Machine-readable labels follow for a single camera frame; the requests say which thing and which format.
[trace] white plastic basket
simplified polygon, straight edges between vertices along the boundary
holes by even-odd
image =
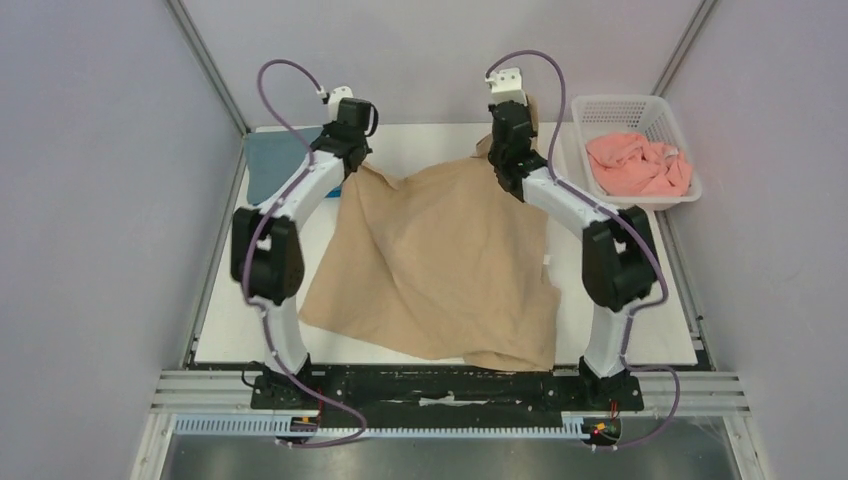
[[[686,160],[695,165],[692,152],[683,139],[680,127],[671,114],[668,102],[652,95],[586,95],[571,102],[583,172],[590,193],[601,200],[621,206],[639,205],[648,210],[665,210],[681,202],[693,202],[701,197],[701,180],[692,174],[689,191],[681,197],[618,197],[608,195],[598,185],[589,164],[586,143],[613,132],[639,132],[652,142],[674,145],[686,153]]]

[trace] white work surface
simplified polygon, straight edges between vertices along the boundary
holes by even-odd
[[[430,165],[467,157],[476,142],[491,129],[491,124],[381,125],[371,139],[374,153],[368,162],[396,176],[408,176]],[[539,151],[547,155],[552,124],[543,124],[539,132]],[[572,124],[565,124],[554,165],[560,175],[583,186],[579,150]],[[236,208],[247,205],[248,173],[242,179]],[[297,294],[300,306],[312,277],[330,242],[336,225],[339,199],[324,199],[301,231],[301,246],[306,262],[303,286]],[[628,359],[636,364],[694,364],[695,350],[677,288],[671,277],[668,256],[657,229],[656,218],[649,212],[654,241],[663,272],[669,276],[669,301],[636,316]],[[551,282],[562,291],[557,313],[556,363],[576,364],[589,342],[592,325],[592,301],[583,289],[580,277],[581,244],[569,231],[553,220],[548,221],[548,271]],[[221,256],[206,319],[195,353],[198,363],[227,363],[262,360],[264,342],[259,317],[247,307],[241,289],[229,275],[230,238]],[[659,286],[650,298],[659,297]],[[306,325],[301,332],[315,363],[400,363],[461,364],[462,359],[424,360],[371,343],[355,340]]]

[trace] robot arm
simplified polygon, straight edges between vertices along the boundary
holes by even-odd
[[[325,102],[330,122],[310,146],[314,163],[310,164],[307,155],[294,175],[270,198],[256,208],[239,208],[233,214],[230,275],[241,283],[248,244],[259,220],[279,202],[260,237],[270,239],[270,247],[257,248],[253,256],[249,293],[252,300],[267,309],[271,335],[278,342],[277,353],[293,373],[300,371],[309,356],[295,306],[305,270],[299,230],[321,200],[371,153],[367,137],[377,127],[377,110],[371,103],[353,98],[349,87],[333,90]],[[265,352],[265,365],[283,373],[270,351]]]
[[[657,278],[635,240],[598,208],[615,212],[615,206],[595,199],[567,180],[552,178],[547,168],[550,159],[545,160],[532,148],[536,131],[521,82],[517,68],[494,72],[486,79],[493,100],[489,106],[493,117],[489,162],[505,191],[541,208],[583,242],[583,286],[595,307],[589,345],[579,371],[590,396],[612,398],[628,384],[629,372],[621,362],[626,312],[650,293]],[[618,214],[656,254],[645,212],[632,207]]]

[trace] white wall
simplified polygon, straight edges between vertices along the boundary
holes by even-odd
[[[161,0],[0,6],[0,478],[126,478],[240,139]]]
[[[273,125],[256,95],[271,58],[302,62],[326,88],[348,84],[384,123],[488,122],[486,69],[536,48],[565,71],[569,95],[649,93],[699,0],[186,0],[224,82],[252,127]],[[553,120],[559,83],[519,60]],[[326,121],[300,73],[275,67],[269,98],[297,125]]]
[[[718,362],[780,479],[845,478],[848,3],[722,2],[669,98],[703,198],[673,211]]]

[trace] brown fabric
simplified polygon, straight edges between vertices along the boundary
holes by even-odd
[[[406,179],[367,164],[348,178],[303,321],[426,359],[550,369],[560,294],[542,264],[547,216],[501,190],[490,142]]]

